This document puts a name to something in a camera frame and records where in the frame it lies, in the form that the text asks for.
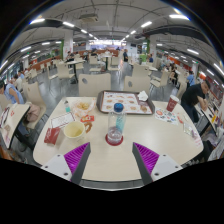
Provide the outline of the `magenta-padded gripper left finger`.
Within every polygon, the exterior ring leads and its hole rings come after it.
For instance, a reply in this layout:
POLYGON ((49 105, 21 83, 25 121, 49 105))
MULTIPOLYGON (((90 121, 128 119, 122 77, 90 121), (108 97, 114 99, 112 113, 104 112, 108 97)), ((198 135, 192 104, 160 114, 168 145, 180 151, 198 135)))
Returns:
POLYGON ((56 154, 42 166, 42 169, 79 185, 90 152, 90 143, 87 142, 65 155, 56 154))

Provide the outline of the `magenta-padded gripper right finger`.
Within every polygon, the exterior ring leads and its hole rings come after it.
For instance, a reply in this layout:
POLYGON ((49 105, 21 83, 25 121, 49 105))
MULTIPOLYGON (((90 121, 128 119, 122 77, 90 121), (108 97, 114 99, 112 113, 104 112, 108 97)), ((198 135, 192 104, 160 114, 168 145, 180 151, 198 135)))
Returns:
POLYGON ((132 152, 144 185, 182 169, 169 155, 159 155, 141 144, 133 143, 132 152))

